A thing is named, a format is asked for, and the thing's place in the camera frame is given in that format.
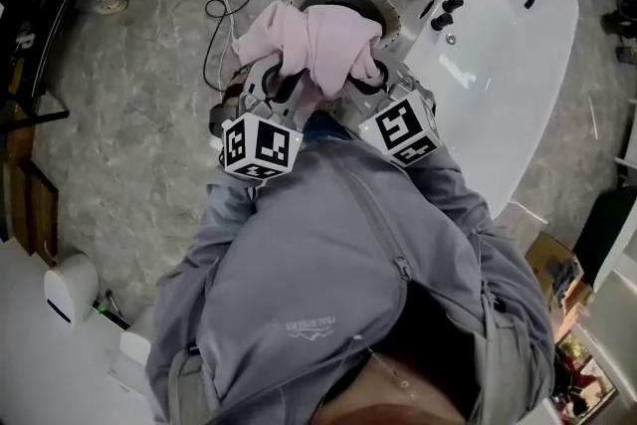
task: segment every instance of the shoe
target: shoe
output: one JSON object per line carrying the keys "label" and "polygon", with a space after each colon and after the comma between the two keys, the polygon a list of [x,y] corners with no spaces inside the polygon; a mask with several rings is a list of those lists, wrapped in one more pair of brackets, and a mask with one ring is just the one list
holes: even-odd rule
{"label": "shoe", "polygon": [[101,15],[113,15],[120,13],[128,7],[128,0],[117,0],[114,4],[107,4],[104,0],[101,0],[93,10]]}

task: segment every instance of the pink cloth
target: pink cloth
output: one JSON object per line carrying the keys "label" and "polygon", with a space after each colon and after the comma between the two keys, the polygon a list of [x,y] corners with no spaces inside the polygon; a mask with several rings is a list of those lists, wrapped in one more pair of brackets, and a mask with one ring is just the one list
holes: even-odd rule
{"label": "pink cloth", "polygon": [[283,53],[281,76],[307,68],[323,95],[333,99],[347,74],[379,86],[380,72],[370,48],[380,41],[380,25],[342,6],[312,6],[305,12],[276,1],[239,38],[234,49],[242,66]]}

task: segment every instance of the cardboard box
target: cardboard box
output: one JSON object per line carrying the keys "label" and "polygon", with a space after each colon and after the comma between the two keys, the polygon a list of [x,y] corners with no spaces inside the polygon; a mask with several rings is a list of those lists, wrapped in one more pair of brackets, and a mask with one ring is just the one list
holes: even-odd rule
{"label": "cardboard box", "polygon": [[[540,233],[527,252],[527,262],[531,266],[550,311],[555,341],[565,336],[576,323],[580,312],[588,305],[592,297],[592,288],[582,282],[583,271],[575,254],[549,235]],[[561,303],[553,295],[554,278],[549,268],[555,264],[574,262],[578,272],[571,282]]]}

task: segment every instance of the ceramic sink basin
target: ceramic sink basin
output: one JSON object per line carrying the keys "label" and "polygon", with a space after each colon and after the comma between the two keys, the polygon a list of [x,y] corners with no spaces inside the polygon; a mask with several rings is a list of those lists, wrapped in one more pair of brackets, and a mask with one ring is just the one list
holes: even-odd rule
{"label": "ceramic sink basin", "polygon": [[[577,0],[464,0],[440,32],[444,0],[415,0],[396,54],[433,91],[443,141],[498,216],[548,122],[577,21]],[[425,8],[431,4],[428,12]]]}

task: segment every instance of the gray concrete floor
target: gray concrete floor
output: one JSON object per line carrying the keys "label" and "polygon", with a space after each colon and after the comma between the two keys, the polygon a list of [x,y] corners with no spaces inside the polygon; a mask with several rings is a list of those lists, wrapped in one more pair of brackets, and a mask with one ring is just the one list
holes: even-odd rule
{"label": "gray concrete floor", "polygon": [[[206,122],[218,95],[201,79],[216,25],[206,1],[130,0],[110,17],[78,11],[56,46],[51,84],[72,114],[38,128],[34,158],[60,190],[62,245],[91,257],[130,318],[183,256],[217,163]],[[237,16],[239,33],[271,1],[253,0]],[[408,1],[392,0],[399,10]],[[592,201],[614,182],[612,157],[635,93],[635,69],[615,63],[616,39],[599,28],[612,2],[579,6],[566,78],[514,197],[547,225],[516,204],[498,219],[523,251],[540,230],[567,245],[576,239]],[[226,34],[224,26],[213,45],[212,78]],[[227,58],[225,77],[236,64]]]}

